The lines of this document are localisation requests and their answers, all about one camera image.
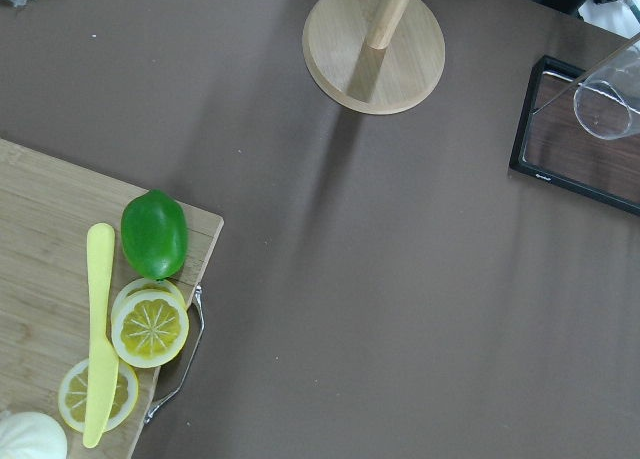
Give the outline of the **back lemon slice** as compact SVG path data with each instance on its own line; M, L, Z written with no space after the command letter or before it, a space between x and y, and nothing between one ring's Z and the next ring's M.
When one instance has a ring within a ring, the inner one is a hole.
M176 297L184 308L187 308L187 302L184 299L184 296L180 289L170 280L153 280L148 278L138 278L127 285L125 285L116 295L114 300L112 309L116 310L120 306L123 306L126 301L135 293L146 291L146 290L157 290L168 293L174 297Z

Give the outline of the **front lemon slice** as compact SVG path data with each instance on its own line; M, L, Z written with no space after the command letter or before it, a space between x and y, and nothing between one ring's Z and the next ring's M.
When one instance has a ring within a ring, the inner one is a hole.
M111 313L116 354L135 368L155 368L174 359L186 343L189 319L184 301L159 290L143 290Z

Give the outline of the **clear glass cup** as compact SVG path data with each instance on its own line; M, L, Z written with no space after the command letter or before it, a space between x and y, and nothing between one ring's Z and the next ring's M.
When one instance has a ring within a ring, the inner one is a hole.
M639 134L639 37L580 81L573 108L582 128L596 138Z

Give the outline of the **yellow plastic knife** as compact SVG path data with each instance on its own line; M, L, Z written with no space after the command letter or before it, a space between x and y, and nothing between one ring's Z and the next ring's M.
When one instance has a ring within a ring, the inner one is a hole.
M115 231L92 225L86 238L89 298L89 363L83 446L95 448L106 428L118 377L118 356L107 337L108 303L115 251Z

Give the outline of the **white steamed bun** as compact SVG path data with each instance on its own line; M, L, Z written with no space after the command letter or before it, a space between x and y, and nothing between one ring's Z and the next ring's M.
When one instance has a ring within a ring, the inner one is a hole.
M46 414L5 411L1 415L1 457L65 459L65 432Z

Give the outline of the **green lime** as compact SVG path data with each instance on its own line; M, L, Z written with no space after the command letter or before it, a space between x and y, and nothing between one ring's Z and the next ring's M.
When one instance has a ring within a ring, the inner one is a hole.
M186 260L188 228L182 207L160 190L131 200L120 221L125 258L141 276L166 279Z

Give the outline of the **black framed wooden tray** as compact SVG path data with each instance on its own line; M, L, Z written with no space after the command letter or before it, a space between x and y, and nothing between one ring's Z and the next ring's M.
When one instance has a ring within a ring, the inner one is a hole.
M533 66L509 167L577 194L639 213L639 137L605 141L575 117L573 90L535 109L577 78L581 69L550 56Z

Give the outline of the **wooden cutting board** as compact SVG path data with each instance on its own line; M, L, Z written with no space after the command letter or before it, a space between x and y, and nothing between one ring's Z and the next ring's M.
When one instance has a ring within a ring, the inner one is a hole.
M88 356L86 234L95 223L117 232L108 311L139 277L123 256L120 217L142 188L1 139L1 413L39 411L56 419L67 458L131 458L152 403L159 368L137 369L133 412L93 449L62 420L60 383ZM224 220L180 203L189 228L184 267L173 282L190 304Z

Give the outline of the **wooden mug tree stand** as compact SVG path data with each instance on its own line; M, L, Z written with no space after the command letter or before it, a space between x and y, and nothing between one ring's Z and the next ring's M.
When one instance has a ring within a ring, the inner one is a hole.
M305 21L302 49L329 97L372 115L418 105L445 66L443 32L422 0L319 0Z

